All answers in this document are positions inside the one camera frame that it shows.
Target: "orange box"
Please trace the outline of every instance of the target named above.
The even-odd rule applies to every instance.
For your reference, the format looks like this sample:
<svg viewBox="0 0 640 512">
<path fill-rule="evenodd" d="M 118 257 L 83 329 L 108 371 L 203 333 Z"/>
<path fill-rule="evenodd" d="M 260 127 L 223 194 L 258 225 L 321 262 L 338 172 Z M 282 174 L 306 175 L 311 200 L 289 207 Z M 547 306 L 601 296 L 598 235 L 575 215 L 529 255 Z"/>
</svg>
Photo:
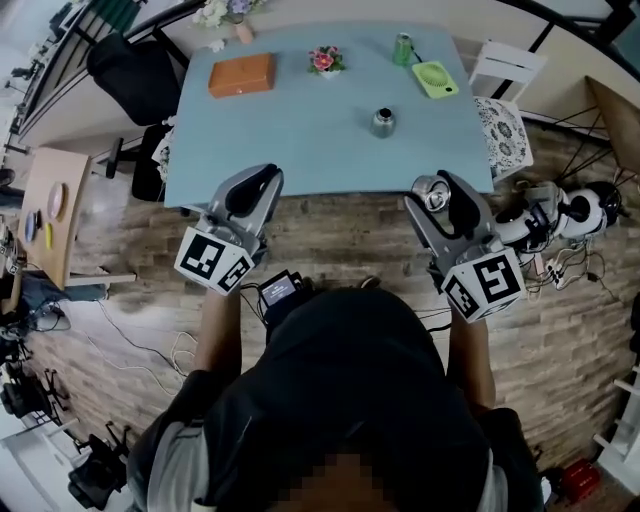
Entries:
<svg viewBox="0 0 640 512">
<path fill-rule="evenodd" d="M 209 76 L 214 98 L 273 89 L 276 62 L 270 53 L 216 62 Z"/>
</svg>

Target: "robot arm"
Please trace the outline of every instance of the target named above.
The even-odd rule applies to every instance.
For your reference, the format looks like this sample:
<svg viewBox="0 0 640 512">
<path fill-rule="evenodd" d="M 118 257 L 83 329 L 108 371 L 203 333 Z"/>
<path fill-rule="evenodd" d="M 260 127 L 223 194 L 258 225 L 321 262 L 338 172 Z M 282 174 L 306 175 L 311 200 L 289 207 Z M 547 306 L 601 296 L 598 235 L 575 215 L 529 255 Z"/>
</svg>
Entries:
<svg viewBox="0 0 640 512">
<path fill-rule="evenodd" d="M 284 184 L 273 164 L 250 167 L 224 181 L 195 228 L 182 240 L 174 268 L 228 295 L 266 252 L 263 228 Z"/>
<path fill-rule="evenodd" d="M 501 311 L 523 295 L 515 252 L 504 247 L 489 205 L 466 181 L 446 171 L 421 176 L 404 202 L 444 276 L 442 289 L 467 322 Z M 452 229 L 440 222 L 444 215 Z"/>
</svg>

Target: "potted flower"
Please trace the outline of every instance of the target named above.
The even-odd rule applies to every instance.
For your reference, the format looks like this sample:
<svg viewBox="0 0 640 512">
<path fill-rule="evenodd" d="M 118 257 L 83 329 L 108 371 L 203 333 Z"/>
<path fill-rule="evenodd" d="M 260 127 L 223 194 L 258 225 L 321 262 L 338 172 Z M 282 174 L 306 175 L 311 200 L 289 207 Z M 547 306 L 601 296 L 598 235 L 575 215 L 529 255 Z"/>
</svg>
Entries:
<svg viewBox="0 0 640 512">
<path fill-rule="evenodd" d="M 340 71 L 347 69 L 342 63 L 342 54 L 335 46 L 318 46 L 309 52 L 309 73 L 322 75 L 325 78 L 333 78 Z"/>
<path fill-rule="evenodd" d="M 196 25 L 218 28 L 222 23 L 231 23 L 236 34 L 245 44 L 253 41 L 253 32 L 247 24 L 247 14 L 262 5 L 266 0 L 206 0 L 192 18 Z"/>
</svg>

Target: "silver can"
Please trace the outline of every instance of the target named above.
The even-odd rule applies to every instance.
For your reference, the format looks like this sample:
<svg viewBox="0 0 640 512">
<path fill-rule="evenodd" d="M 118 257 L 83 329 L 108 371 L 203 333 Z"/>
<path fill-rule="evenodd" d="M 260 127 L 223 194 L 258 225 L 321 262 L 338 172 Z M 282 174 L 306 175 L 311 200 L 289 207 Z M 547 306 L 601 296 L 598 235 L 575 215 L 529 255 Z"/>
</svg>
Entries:
<svg viewBox="0 0 640 512">
<path fill-rule="evenodd" d="M 371 133 L 380 139 L 386 139 L 396 128 L 396 118 L 388 108 L 381 108 L 371 120 Z"/>
</svg>

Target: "patterned cushion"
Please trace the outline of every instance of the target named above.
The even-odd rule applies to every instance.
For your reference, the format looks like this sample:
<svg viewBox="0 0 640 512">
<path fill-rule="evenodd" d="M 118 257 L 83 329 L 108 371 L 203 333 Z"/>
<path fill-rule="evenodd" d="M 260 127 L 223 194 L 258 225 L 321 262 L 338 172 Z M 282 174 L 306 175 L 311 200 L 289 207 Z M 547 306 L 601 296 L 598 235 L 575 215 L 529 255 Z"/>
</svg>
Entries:
<svg viewBox="0 0 640 512">
<path fill-rule="evenodd" d="M 491 174 L 495 177 L 522 165 L 529 144 L 522 121 L 501 101 L 491 98 L 475 101 L 489 151 Z"/>
</svg>

